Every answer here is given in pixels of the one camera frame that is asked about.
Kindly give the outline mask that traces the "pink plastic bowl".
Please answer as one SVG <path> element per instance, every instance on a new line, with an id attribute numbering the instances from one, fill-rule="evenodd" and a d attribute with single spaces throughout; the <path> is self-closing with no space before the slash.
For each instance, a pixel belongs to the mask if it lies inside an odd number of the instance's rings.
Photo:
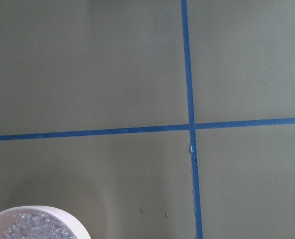
<path id="1" fill-rule="evenodd" d="M 20 206 L 9 208 L 0 212 L 0 238 L 2 233 L 15 223 L 19 213 L 39 211 L 46 213 L 63 223 L 76 239 L 90 239 L 90 234 L 83 224 L 73 215 L 59 208 L 50 206 Z"/>

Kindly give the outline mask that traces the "clear ice cubes pile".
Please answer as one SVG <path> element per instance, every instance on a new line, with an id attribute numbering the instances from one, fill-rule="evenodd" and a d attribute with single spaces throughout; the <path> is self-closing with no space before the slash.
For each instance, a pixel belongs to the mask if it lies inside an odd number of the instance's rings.
<path id="1" fill-rule="evenodd" d="M 39 211 L 20 213 L 15 222 L 2 233 L 3 239 L 74 239 L 65 224 Z"/>

